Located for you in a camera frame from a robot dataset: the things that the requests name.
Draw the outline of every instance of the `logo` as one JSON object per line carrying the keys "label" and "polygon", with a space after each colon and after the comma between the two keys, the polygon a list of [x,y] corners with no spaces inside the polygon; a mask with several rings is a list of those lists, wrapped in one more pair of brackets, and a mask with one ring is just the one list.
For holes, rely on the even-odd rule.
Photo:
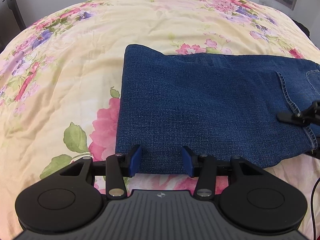
{"label": "logo", "polygon": [[157,196],[158,196],[159,198],[163,198],[163,197],[165,197],[165,196],[166,196],[166,194],[164,194],[164,193],[160,192],[160,193],[158,193],[158,194],[157,194]]}

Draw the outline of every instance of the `black cable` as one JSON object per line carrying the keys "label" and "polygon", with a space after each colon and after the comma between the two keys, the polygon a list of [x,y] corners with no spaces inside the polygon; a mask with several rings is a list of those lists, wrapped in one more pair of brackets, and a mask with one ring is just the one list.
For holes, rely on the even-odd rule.
{"label": "black cable", "polygon": [[313,211],[313,197],[316,191],[316,187],[318,186],[320,182],[320,178],[317,180],[317,182],[315,183],[315,185],[313,186],[312,192],[311,192],[311,218],[312,218],[312,226],[313,226],[313,240],[317,240],[316,239],[316,221],[315,221],[315,212]]}

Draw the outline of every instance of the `silver screw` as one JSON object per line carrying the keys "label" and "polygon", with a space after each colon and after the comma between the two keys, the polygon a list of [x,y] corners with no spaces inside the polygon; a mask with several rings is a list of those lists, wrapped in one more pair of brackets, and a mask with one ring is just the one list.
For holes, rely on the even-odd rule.
{"label": "silver screw", "polygon": [[124,194],[124,190],[120,188],[113,188],[109,190],[109,194],[113,197],[120,197]]}
{"label": "silver screw", "polygon": [[210,197],[212,195],[212,191],[207,188],[201,188],[197,190],[197,195],[200,197]]}

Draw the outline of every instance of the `denim stitching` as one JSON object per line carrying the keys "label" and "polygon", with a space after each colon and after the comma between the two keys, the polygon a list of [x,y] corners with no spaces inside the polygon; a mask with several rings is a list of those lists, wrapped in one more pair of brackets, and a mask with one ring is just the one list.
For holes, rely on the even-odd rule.
{"label": "denim stitching", "polygon": [[318,93],[318,91],[315,90],[315,88],[314,88],[313,85],[311,84],[311,82],[310,82],[310,80],[309,80],[309,77],[308,77],[309,74],[310,74],[310,73],[313,73],[313,72],[318,72],[318,73],[320,73],[319,70],[310,70],[310,71],[308,71],[308,72],[306,73],[306,77],[307,77],[307,80],[308,80],[310,86],[313,88],[313,90],[314,90],[318,95],[320,95],[320,94]]}
{"label": "denim stitching", "polygon": [[[282,92],[284,94],[285,100],[287,101],[288,105],[290,106],[291,110],[293,111],[294,114],[300,114],[301,111],[299,110],[298,106],[290,99],[288,91],[287,91],[287,87],[285,85],[285,80],[283,78],[283,76],[281,75],[281,73],[276,72],[280,83],[281,83],[281,88],[282,88]],[[314,132],[312,131],[312,129],[310,128],[310,126],[307,127],[303,127],[304,132],[306,133],[307,137],[309,138],[311,144],[312,144],[312,149],[316,149],[318,147],[318,143],[316,140],[316,135],[314,134]]]}

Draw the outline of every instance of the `bedsheet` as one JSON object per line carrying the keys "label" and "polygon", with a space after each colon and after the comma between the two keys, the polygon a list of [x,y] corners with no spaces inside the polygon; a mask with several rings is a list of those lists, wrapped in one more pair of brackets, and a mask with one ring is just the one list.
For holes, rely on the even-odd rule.
{"label": "bedsheet", "polygon": [[[133,43],[164,54],[320,63],[320,51],[289,17],[247,0],[89,0],[37,21],[0,54],[1,240],[21,232],[14,202],[24,188],[83,156],[98,161],[114,153],[124,50]],[[267,170],[310,202],[320,161],[300,155]],[[129,191],[193,190],[196,179],[137,174],[125,182]],[[219,178],[216,190],[225,186]],[[103,177],[95,187],[105,192]],[[314,201],[319,230],[318,190]],[[300,231],[312,237],[310,210]]]}

